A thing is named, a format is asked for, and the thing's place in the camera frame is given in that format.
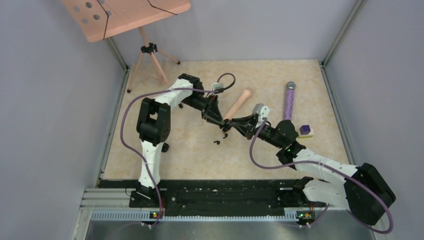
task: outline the robotic arm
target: robotic arm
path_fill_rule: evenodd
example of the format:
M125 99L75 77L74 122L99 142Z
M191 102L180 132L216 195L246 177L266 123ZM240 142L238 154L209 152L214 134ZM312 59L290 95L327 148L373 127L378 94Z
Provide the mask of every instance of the robotic arm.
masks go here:
M176 88L204 89L199 78L187 74L179 76L170 90ZM201 111L202 118L208 123L219 126L224 134L234 128L248 140L263 125L270 112L269 107L260 103L254 107L252 115L231 120L223 119L218 107L217 95L211 94L205 97L204 93L192 90L172 90L154 99L145 98L141 103L137 132L141 139L143 155L147 159L147 165L156 183L160 181L159 164L162 145L170 134L171 110L181 102ZM362 166L343 164L314 153L296 141L298 133L290 120L280 121L275 128L265 124L257 137L280 149L276 156L282 164L301 161L319 163L290 166L295 170L319 177L319 179L304 177L294 186L311 202L322 202L344 208L371 226L375 225L385 213L381 204L364 189L323 165L359 181L380 197L387 207L396 200L394 193L374 166L368 163ZM154 184L148 176L146 167L142 168L138 181L140 188L137 192L150 198Z

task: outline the purple microphone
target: purple microphone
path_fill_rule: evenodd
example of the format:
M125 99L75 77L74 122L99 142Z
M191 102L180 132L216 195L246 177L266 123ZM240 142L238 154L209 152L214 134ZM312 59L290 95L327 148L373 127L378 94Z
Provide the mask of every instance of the purple microphone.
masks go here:
M285 85L285 104L283 120L292 120L293 103L295 102L295 88L296 84L292 81L289 81Z

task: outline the beige table surface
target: beige table surface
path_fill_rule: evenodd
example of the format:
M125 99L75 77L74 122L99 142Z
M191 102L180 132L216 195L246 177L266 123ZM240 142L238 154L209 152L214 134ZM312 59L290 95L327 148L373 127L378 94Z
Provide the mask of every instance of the beige table surface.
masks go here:
M283 118L285 85L293 81L297 88L292 121L297 129L309 124L315 132L314 137L298 141L320 155L348 163L317 60L192 61L181 65L169 62L165 64L165 72L172 83L182 73L199 77L205 89L210 89L222 73L231 72L237 82L228 91L219 94L222 115L244 88L251 87L254 91L252 97L234 117L250 115L255 104L263 103L271 109L268 119L273 126ZM125 148L119 138L122 115L136 96L166 88L142 73L154 75L151 63L143 63L131 93L125 93L123 97L103 179L138 179L140 176L142 159ZM221 82L227 86L231 80L230 76L226 76ZM136 102L128 113L124 138L130 146L142 152L136 131L140 103L141 100ZM249 158L250 140L234 129L223 139L217 126L202 120L198 110L186 105L183 109L177 107L172 111L171 134L166 143L170 149L161 155L161 179L293 179L305 176L289 167L264 170L254 166ZM276 157L278 151L278 148L258 139L253 155L262 165L276 166L280 164Z

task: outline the gray wall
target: gray wall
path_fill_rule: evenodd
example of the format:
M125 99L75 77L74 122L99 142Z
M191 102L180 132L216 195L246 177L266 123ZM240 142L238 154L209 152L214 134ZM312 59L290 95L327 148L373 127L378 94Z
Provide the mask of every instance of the gray wall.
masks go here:
M358 163L375 165L397 196L397 239L424 235L424 1L372 0L328 71Z
M323 59L354 4L355 0L191 0L187 12L145 29L151 42L182 61ZM128 64L138 60L143 41L136 29L115 40Z
M70 239L122 70L61 1L1 1L0 19L0 239Z

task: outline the wooden tabletop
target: wooden tabletop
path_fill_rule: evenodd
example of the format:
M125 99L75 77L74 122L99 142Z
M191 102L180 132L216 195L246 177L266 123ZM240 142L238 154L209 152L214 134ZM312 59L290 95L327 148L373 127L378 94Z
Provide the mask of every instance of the wooden tabletop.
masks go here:
M96 42L172 17L174 14L189 10L191 6L190 0L150 0L153 6L160 9L152 7L148 0L62 0L62 2L89 42Z
M317 154L349 163L317 60L194 61L182 62L181 65L170 62L164 69L171 83L182 73L187 73L199 77L205 89L210 89L221 74L233 73L237 77L235 85L218 95L221 113L224 115L230 109L243 89L251 87L252 97L234 117L248 116L257 103L263 103L271 109L268 119L273 126L283 119L286 84L295 82L292 122L296 128L309 124L315 132L314 137L298 141ZM135 97L166 89L141 73L154 75L150 62L143 63L131 93L125 93L123 97L104 179L138 179L140 176L142 159L120 141L122 114ZM220 82L227 86L231 81L231 77L225 76ZM136 131L140 104L141 100L128 113L124 139L141 152ZM170 148L161 154L161 179L294 179L305 176L289 167L276 170L256 167L249 158L251 140L234 129L223 139L219 127L207 123L200 111L189 106L183 109L176 107L172 111L171 133L165 142ZM264 166L277 166L280 165L276 157L278 151L278 148L258 139L253 156Z

